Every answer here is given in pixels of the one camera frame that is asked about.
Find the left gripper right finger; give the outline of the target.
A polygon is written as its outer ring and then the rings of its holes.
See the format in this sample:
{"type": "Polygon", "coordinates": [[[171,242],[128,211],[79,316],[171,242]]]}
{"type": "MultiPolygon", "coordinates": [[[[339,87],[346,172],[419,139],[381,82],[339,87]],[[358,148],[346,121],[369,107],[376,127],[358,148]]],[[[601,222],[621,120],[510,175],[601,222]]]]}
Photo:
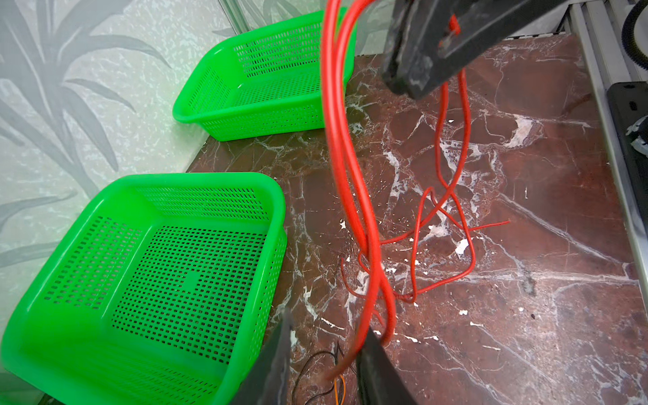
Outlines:
{"type": "Polygon", "coordinates": [[[417,404],[371,328],[355,364],[361,404],[417,404]]]}

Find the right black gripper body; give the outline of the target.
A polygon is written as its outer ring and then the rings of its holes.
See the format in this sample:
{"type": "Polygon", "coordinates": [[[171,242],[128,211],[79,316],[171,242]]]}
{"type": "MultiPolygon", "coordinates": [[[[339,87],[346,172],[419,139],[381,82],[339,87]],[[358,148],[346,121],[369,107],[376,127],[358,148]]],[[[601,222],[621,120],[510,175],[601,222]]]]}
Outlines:
{"type": "Polygon", "coordinates": [[[557,0],[396,1],[383,81],[396,95],[423,98],[492,46],[560,5],[557,0]]]}

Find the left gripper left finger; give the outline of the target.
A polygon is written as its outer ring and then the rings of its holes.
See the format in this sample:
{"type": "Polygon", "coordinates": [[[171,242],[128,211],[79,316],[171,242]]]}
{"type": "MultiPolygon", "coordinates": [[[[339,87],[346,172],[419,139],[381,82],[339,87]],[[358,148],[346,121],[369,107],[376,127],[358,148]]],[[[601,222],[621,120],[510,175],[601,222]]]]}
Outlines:
{"type": "Polygon", "coordinates": [[[231,404],[285,404],[290,378],[293,317],[290,309],[273,330],[231,404]]]}

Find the middle green plastic basket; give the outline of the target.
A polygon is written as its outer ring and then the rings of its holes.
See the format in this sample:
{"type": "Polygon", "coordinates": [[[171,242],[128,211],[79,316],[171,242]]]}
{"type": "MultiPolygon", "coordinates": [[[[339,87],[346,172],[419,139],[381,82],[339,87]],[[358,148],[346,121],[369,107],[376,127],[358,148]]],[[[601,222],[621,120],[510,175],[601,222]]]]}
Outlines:
{"type": "Polygon", "coordinates": [[[3,334],[66,404],[226,404],[256,362],[287,246],[254,172],[129,175],[86,206],[3,334]]]}

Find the green plastic basket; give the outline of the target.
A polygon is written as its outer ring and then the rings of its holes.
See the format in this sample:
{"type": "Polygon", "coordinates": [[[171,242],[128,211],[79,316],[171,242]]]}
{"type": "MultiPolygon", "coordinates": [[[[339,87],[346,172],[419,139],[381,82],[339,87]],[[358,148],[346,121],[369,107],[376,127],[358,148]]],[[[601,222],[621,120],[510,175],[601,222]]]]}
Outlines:
{"type": "Polygon", "coordinates": [[[226,404],[256,362],[287,246],[254,172],[129,175],[86,206],[3,334],[66,404],[226,404]]]}
{"type": "Polygon", "coordinates": [[[219,43],[192,71],[173,118],[220,142],[324,128],[324,15],[309,13],[219,43]]]}

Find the right green plastic basket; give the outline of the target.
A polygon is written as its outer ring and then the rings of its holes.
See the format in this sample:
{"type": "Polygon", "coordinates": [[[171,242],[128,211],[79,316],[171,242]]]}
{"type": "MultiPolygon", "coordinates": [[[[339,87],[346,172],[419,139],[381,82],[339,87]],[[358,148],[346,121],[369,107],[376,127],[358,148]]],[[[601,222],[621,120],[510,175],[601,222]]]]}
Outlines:
{"type": "Polygon", "coordinates": [[[324,15],[309,13],[219,43],[192,71],[173,118],[220,142],[324,128],[324,15]]]}

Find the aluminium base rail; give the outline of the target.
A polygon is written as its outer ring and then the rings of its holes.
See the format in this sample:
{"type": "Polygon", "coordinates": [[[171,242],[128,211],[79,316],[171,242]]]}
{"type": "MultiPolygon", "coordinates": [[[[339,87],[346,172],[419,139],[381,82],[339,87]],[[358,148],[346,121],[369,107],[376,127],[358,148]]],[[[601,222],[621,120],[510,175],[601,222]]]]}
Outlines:
{"type": "Polygon", "coordinates": [[[620,205],[624,211],[625,229],[636,263],[639,285],[647,297],[647,233],[624,155],[619,142],[612,112],[607,98],[611,84],[631,81],[629,68],[613,28],[612,19],[604,1],[571,1],[568,11],[570,30],[582,46],[585,64],[589,72],[594,98],[601,118],[609,161],[618,190],[620,205]]]}

